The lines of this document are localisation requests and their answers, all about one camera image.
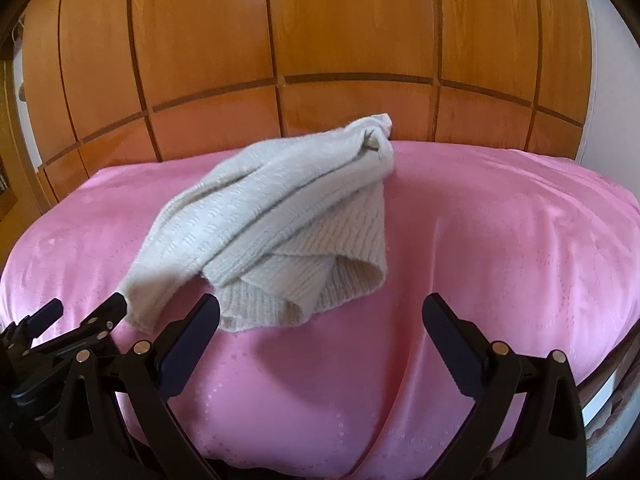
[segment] black mount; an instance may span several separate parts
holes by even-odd
[[[167,405],[218,328],[216,298],[205,294],[185,319],[126,354],[110,336],[126,314],[121,295],[113,294],[77,329],[32,349],[33,339],[62,313],[62,303],[53,300],[0,334],[1,477],[42,480],[29,454],[34,450],[53,462],[56,480],[219,480]],[[501,341],[489,343],[438,294],[425,299],[422,320],[460,392],[476,402],[424,480],[584,480],[582,412],[564,353],[528,357]],[[152,453],[140,452],[128,433],[116,392],[129,396]],[[510,444],[486,470],[511,400],[524,392]],[[242,478],[242,471],[233,475]]]

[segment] white sweater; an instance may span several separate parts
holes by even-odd
[[[385,279],[382,179],[393,169],[382,114],[322,134],[248,146],[169,201],[117,290],[151,332],[202,273],[221,327],[295,326]]]

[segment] bed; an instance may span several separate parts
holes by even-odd
[[[52,209],[3,271],[0,322],[57,296],[66,314],[44,337],[73,327],[113,290],[161,205],[226,150],[386,111],[398,152],[385,195],[387,286],[291,333],[217,334],[174,401],[178,418],[205,456],[240,468],[391,478],[402,465],[407,477],[421,474],[470,407],[417,330],[416,306],[438,290],[460,317],[519,352],[568,353],[595,471],[640,412],[638,204],[611,181],[544,156],[583,149],[596,57],[589,2],[296,1],[30,1],[20,127],[25,138],[33,131],[34,192]],[[514,8],[514,23],[485,19]],[[447,205],[443,217],[434,204]],[[548,236],[526,232],[526,248],[521,228],[533,213],[546,218]],[[578,258],[576,248],[591,252]],[[527,262],[538,282],[518,274],[531,272]],[[603,282],[575,285],[583,275]],[[200,280],[181,290],[161,326],[206,290]],[[114,332],[122,349],[140,336],[124,324]],[[343,392],[347,378],[361,390]],[[362,392],[372,392],[367,402]],[[241,413],[224,408],[239,399]],[[620,425],[621,408],[625,429],[609,431],[607,416]],[[309,427],[313,438],[302,431]],[[260,438],[273,428],[282,436]]]
[[[572,161],[518,150],[410,141],[394,149],[384,287],[296,329],[217,333],[172,403],[204,456],[294,476],[423,474],[471,406],[420,322],[433,291],[516,352],[561,348],[578,382],[640,318],[631,193]],[[98,172],[15,246],[0,283],[2,319],[56,297],[66,314],[43,338],[71,330],[113,292],[164,202],[230,153]],[[183,287],[158,328],[203,292],[201,279]],[[122,323],[113,337],[126,350],[144,335]]]

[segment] pink bedsheet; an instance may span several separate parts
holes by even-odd
[[[640,316],[640,212],[629,192],[568,160],[394,147],[384,287],[299,328],[218,332],[170,401],[204,455],[300,476],[422,475],[471,406],[422,327],[434,290],[517,352],[563,349],[578,381]],[[65,315],[44,339],[75,327],[112,293],[161,206],[231,154],[96,174],[18,241],[0,283],[2,320],[57,297]],[[188,283],[159,329],[208,290]],[[142,338],[124,323],[113,335],[123,350]]]

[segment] mattress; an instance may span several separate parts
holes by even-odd
[[[394,149],[385,285],[295,329],[216,333],[170,401],[204,456],[297,476],[421,476],[471,408],[422,327],[433,291],[519,353],[561,348],[577,382],[639,319],[631,193],[564,159],[422,142]],[[2,320],[57,297],[65,315],[42,339],[72,329],[113,292],[164,203],[230,155],[97,173],[18,241],[0,281]],[[181,288],[158,330],[204,292],[199,278]],[[113,331],[122,350],[143,337],[124,323]],[[142,438],[126,398],[121,406]]]

